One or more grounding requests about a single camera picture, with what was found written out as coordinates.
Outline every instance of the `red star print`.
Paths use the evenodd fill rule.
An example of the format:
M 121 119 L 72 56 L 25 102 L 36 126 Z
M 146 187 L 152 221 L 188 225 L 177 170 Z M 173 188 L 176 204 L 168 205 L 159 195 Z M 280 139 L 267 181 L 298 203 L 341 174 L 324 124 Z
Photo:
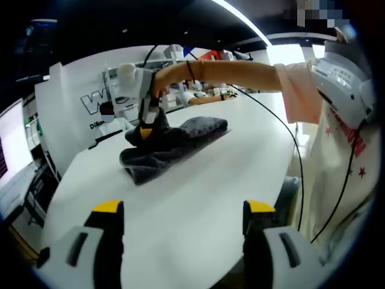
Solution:
M 361 176 L 361 178 L 363 177 L 363 175 L 365 175 L 365 167 L 360 167 L 360 173 L 359 173 L 359 176 Z

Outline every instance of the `wall sign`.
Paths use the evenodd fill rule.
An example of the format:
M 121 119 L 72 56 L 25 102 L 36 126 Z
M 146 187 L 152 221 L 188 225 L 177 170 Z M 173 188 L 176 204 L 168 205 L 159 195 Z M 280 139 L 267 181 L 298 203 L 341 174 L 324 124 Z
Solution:
M 99 125 L 102 125 L 103 123 L 104 123 L 104 120 L 102 120 L 101 122 L 94 122 L 94 123 L 91 123 L 91 124 L 90 124 L 90 128 L 91 128 L 91 129 L 97 128 Z
M 103 102 L 108 101 L 109 99 L 107 97 L 106 89 L 102 89 L 101 93 L 100 91 L 96 90 L 95 92 L 91 93 L 91 96 L 90 95 L 82 96 L 80 100 L 83 103 L 85 109 L 88 111 L 88 113 L 90 115 L 93 115 L 99 112 L 99 106 Z

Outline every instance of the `white table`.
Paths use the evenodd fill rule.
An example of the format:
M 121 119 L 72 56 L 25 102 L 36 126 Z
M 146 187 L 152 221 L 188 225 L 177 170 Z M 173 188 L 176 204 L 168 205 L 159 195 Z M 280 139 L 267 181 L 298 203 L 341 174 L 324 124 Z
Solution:
M 286 120 L 280 94 L 259 94 Z M 172 126 L 195 116 L 222 117 L 229 132 L 159 178 L 136 186 L 119 163 L 124 134 L 77 154 L 51 201 L 42 247 L 110 199 L 125 206 L 123 288 L 209 288 L 242 257 L 246 199 L 274 205 L 293 152 L 285 127 L 239 96 L 168 114 Z

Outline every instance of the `black ceiling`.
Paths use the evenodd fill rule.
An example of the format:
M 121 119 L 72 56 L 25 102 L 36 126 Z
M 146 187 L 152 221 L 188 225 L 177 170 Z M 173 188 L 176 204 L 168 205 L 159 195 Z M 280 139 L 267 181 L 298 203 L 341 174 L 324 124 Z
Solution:
M 228 0 L 228 3 L 265 34 L 334 33 L 326 28 L 326 21 L 309 20 L 305 28 L 298 27 L 295 0 Z M 228 44 L 256 36 L 237 17 L 211 0 L 62 0 L 58 11 L 54 52 L 63 64 L 101 51 L 138 45 L 178 43 L 221 50 Z
M 298 27 L 297 0 L 227 1 L 266 35 L 298 31 L 334 35 L 333 29 L 326 28 L 326 20 L 309 17 L 305 28 Z M 15 0 L 9 5 L 14 20 L 5 20 L 2 25 L 5 41 L 1 48 L 4 58 L 11 62 L 1 70 L 0 88 L 7 91 L 2 100 L 4 95 L 21 97 L 33 91 L 33 81 L 20 84 L 14 80 L 31 73 L 44 74 L 57 61 L 66 64 L 98 52 L 139 45 L 178 43 L 222 50 L 256 37 L 247 25 L 211 0 Z M 54 29 L 41 31 L 38 43 L 29 46 L 28 57 L 20 57 L 16 53 L 20 51 L 18 40 L 25 35 L 30 20 L 36 18 L 58 22 Z M 263 46 L 247 44 L 240 51 Z

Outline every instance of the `pink t-shirt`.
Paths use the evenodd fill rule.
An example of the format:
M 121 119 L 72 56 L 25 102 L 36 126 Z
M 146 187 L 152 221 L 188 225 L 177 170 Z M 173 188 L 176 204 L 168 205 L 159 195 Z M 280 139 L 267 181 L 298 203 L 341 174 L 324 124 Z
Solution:
M 310 69 L 313 62 L 275 67 L 282 85 L 288 122 L 318 124 L 309 160 L 304 163 L 304 213 L 301 233 L 311 240 L 324 226 L 342 191 L 355 130 L 318 93 Z M 373 191 L 380 171 L 380 129 L 364 127 L 359 135 L 346 189 L 331 222 L 315 241 L 319 247 L 341 221 Z M 300 216 L 297 194 L 293 225 Z

